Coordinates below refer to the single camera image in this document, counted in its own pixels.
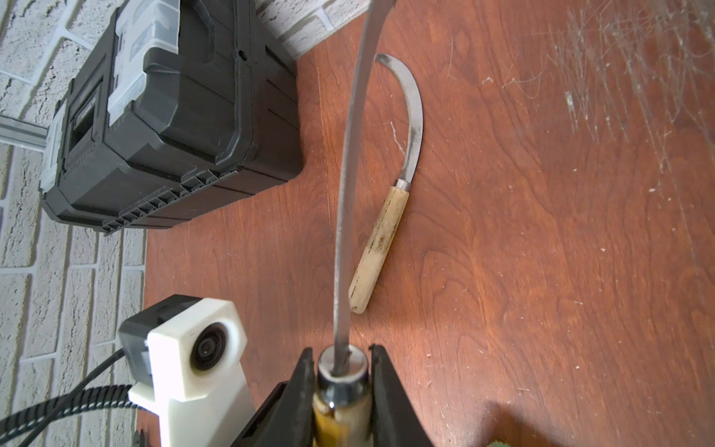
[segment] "toolbox lid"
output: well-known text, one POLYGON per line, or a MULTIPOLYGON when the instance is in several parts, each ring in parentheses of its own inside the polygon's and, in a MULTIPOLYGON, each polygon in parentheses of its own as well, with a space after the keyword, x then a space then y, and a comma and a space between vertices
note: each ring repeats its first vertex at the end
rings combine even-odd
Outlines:
POLYGON ((179 53, 179 1, 129 0, 117 18, 118 36, 114 58, 114 91, 107 100, 109 125, 122 115, 127 104, 147 86, 144 55, 151 48, 179 53))

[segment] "wooden table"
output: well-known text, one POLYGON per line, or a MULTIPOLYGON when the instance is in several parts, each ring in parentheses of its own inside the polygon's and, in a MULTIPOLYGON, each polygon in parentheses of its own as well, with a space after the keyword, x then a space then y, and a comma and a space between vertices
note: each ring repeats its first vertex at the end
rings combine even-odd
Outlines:
MULTIPOLYGON (((696 7, 713 10, 656 3, 399 0, 388 19, 379 50, 413 70, 425 137, 352 341, 385 345, 436 446, 715 439, 715 61, 701 31, 713 15, 696 7)), ((233 300, 257 404, 304 347, 332 341, 363 21, 298 62, 297 179, 149 232, 146 304, 233 300)), ((406 129, 400 87, 376 66, 356 264, 406 129)))

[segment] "toolbox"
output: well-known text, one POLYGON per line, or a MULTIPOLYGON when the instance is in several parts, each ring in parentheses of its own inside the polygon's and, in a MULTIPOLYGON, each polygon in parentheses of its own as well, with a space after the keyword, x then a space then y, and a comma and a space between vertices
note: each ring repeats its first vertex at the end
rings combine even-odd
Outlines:
POLYGON ((54 220, 168 228, 296 177, 295 61, 253 0, 128 0, 51 122, 54 220))

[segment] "brick wall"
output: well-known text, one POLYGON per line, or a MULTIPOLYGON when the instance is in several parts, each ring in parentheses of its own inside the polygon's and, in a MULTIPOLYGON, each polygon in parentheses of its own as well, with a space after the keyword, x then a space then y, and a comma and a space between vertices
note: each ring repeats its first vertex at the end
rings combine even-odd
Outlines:
MULTIPOLYGON (((49 126, 54 105, 123 0, 0 0, 0 114, 49 126)), ((256 0, 298 57, 362 13, 368 0, 256 0)), ((0 417, 66 393, 119 348, 141 308, 146 232, 108 237, 50 220, 39 207, 42 154, 0 144, 0 417)), ((124 361, 92 383, 131 383, 124 361)), ((133 411, 50 425, 33 446, 124 446, 133 411)))

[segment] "knife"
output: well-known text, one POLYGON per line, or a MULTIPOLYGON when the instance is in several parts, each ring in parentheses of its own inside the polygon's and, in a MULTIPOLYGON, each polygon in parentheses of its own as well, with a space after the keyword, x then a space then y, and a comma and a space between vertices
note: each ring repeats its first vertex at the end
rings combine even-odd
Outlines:
POLYGON ((363 313, 370 302, 375 284, 380 277, 385 258, 393 243, 395 232, 397 232, 400 219, 405 211, 407 199, 410 196, 412 179, 417 169, 417 161, 420 157, 423 133, 422 98, 420 90, 415 82, 415 77, 399 59, 378 54, 375 57, 385 67, 389 68, 398 78, 400 86, 405 93, 407 101, 408 121, 410 122, 410 135, 408 137, 408 149, 405 156, 403 170, 395 182, 395 186, 390 187, 388 198, 385 199, 383 208, 378 215, 373 233, 368 239, 368 243, 357 265, 355 276, 350 283, 350 310, 354 313, 363 313))
POLYGON ((357 53, 350 106, 347 110, 347 126, 340 170, 340 192, 337 201, 335 277, 332 292, 332 318, 335 331, 335 357, 332 374, 335 377, 347 374, 347 359, 350 356, 350 297, 348 295, 350 284, 348 278, 352 275, 351 239, 355 214, 355 178, 358 174, 365 98, 368 94, 368 80, 380 32, 394 5, 395 0, 372 0, 370 2, 368 18, 365 20, 363 37, 360 40, 360 51, 357 53))

